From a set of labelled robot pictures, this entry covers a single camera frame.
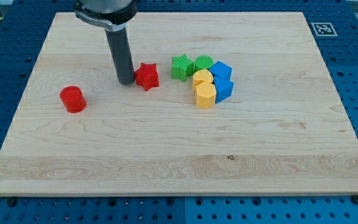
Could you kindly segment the grey robot arm flange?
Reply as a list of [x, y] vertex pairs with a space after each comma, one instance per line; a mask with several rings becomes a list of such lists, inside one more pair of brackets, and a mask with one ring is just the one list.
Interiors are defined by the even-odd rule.
[[73, 8], [78, 19], [110, 32], [124, 29], [138, 11], [136, 0], [77, 0]]

